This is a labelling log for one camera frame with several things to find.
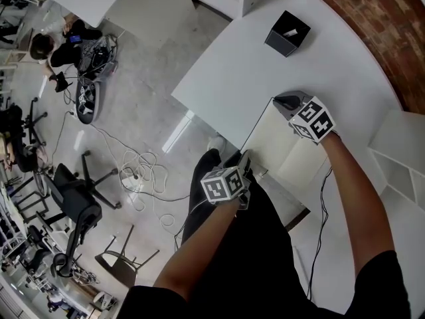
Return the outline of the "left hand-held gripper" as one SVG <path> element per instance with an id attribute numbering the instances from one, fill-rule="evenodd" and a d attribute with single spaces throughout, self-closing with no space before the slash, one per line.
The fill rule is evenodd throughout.
<path id="1" fill-rule="evenodd" d="M 206 173 L 201 185 L 209 203 L 218 205 L 237 199 L 240 202 L 239 210 L 247 210 L 250 202 L 250 181 L 245 175 L 250 170 L 250 156 L 251 150 L 246 150 L 243 154 L 236 151 L 225 161 L 227 168 Z"/>

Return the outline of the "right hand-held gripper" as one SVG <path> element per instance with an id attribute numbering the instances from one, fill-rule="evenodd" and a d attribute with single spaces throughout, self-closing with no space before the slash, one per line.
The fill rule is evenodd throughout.
<path id="1" fill-rule="evenodd" d="M 299 104 L 306 104 L 299 110 Z M 335 128 L 335 121 L 324 103 L 301 90 L 283 92 L 273 99 L 279 113 L 302 138 L 318 144 Z"/>

